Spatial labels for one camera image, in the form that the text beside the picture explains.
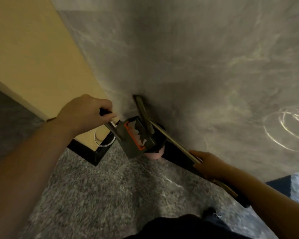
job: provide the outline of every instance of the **gray wall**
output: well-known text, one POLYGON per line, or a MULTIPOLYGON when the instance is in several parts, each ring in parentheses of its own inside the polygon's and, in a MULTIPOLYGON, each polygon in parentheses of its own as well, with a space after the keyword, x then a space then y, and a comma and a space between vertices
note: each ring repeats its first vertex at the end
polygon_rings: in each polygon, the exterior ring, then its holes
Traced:
POLYGON ((122 116, 141 94, 188 148, 299 171, 299 0, 52 2, 122 116))

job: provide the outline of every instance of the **beige wall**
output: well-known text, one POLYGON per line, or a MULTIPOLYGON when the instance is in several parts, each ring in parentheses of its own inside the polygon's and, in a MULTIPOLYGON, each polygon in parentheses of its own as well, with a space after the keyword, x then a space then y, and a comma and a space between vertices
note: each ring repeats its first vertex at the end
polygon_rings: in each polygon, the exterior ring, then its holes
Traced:
MULTIPOLYGON (((0 90, 45 120, 82 94, 105 98, 50 0, 0 0, 0 90)), ((97 148, 93 131, 76 139, 97 148)))

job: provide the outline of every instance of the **left hand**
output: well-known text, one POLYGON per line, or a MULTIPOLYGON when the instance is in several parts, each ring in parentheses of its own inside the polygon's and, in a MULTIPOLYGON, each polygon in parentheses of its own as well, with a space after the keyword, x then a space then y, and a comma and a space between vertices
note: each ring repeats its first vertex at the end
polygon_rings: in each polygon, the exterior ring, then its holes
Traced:
POLYGON ((66 126, 71 131, 72 136, 76 137, 116 117, 115 113, 100 116, 101 107, 112 111, 112 102, 85 94, 66 104, 56 117, 55 122, 66 126))

